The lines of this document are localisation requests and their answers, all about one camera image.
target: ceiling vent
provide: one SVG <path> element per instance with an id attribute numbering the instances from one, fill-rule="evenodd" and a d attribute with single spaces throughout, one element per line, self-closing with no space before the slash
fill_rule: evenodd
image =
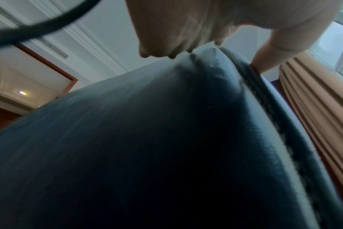
<path id="1" fill-rule="evenodd" d="M 3 9 L 2 7 L 0 7 L 0 15 L 2 15 L 5 19 L 7 19 L 8 21 L 12 22 L 13 24 L 15 24 L 18 27 L 24 26 L 24 24 L 20 20 L 18 20 L 15 16 L 10 14 L 8 11 Z M 52 52 L 56 53 L 57 55 L 59 55 L 63 59 L 66 60 L 69 57 L 69 55 L 67 55 L 66 53 L 61 51 L 59 48 L 54 46 L 51 42 L 49 42 L 45 38 L 39 37 L 39 38 L 36 38 L 36 40 L 41 42 L 44 46 L 46 46 L 47 48 L 52 50 Z"/>
<path id="2" fill-rule="evenodd" d="M 27 106 L 27 105 L 24 105 L 22 103 L 16 102 L 16 101 L 14 101 L 12 99 L 9 99 L 9 98 L 7 98 L 7 97 L 5 97 L 3 95 L 0 95 L 0 102 L 7 103 L 7 104 L 9 104 L 11 106 L 15 106 L 15 107 L 20 108 L 20 109 L 25 110 L 25 111 L 32 111 L 32 110 L 34 110 L 34 108 L 32 108 L 30 106 Z"/>

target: seam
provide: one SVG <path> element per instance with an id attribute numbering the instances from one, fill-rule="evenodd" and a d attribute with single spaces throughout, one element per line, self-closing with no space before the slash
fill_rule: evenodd
<path id="1" fill-rule="evenodd" d="M 300 176 L 302 186 L 305 189 L 305 192 L 307 194 L 307 198 L 310 201 L 310 205 L 312 206 L 312 211 L 315 215 L 316 221 L 318 222 L 320 228 L 322 229 L 327 229 L 327 223 L 324 219 L 324 217 L 321 217 L 321 211 L 319 208 L 319 203 L 318 203 L 318 197 L 313 193 L 313 188 L 309 181 L 309 178 L 305 175 L 303 168 L 300 166 L 299 162 L 297 159 L 294 157 L 294 151 L 292 147 L 288 146 L 286 140 L 288 138 L 288 132 L 284 131 L 281 129 L 279 124 L 275 121 L 277 120 L 275 113 L 273 112 L 273 108 L 271 105 L 268 103 L 268 99 L 264 96 L 262 92 L 258 90 L 258 86 L 255 84 L 255 81 L 252 80 L 250 77 L 244 75 L 243 71 L 241 68 L 238 66 L 238 64 L 233 60 L 233 58 L 230 56 L 229 53 L 226 52 L 224 48 L 219 48 L 222 53 L 224 53 L 234 64 L 236 67 L 238 73 L 241 75 L 242 80 L 244 83 L 248 86 L 248 88 L 251 90 L 257 101 L 259 102 L 260 106 L 262 109 L 266 112 L 268 118 L 272 122 L 273 126 L 275 127 L 276 131 L 278 132 L 279 136 L 281 137 L 288 154 L 290 155 L 290 158 L 292 159 L 292 162 L 294 164 L 294 167 L 297 171 L 297 174 Z"/>

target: recessed light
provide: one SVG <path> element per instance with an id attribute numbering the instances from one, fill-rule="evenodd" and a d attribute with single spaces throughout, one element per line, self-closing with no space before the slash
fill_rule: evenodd
<path id="1" fill-rule="evenodd" d="M 27 95 L 27 93 L 24 91 L 18 91 L 18 93 L 20 93 L 21 95 Z"/>

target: beige curtain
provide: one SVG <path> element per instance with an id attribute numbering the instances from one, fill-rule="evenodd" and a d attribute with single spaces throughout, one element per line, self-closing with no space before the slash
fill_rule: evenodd
<path id="1" fill-rule="evenodd" d="M 343 77 L 304 52 L 280 66 L 280 82 L 292 109 L 343 186 Z"/>

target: black cable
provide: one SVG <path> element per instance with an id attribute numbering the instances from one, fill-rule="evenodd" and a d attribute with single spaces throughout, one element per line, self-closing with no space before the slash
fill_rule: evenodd
<path id="1" fill-rule="evenodd" d="M 100 1 L 101 0 L 85 0 L 72 10 L 57 16 L 56 18 L 30 26 L 22 26 L 18 29 L 0 30 L 0 46 L 42 37 L 46 34 L 62 29 L 85 15 Z"/>

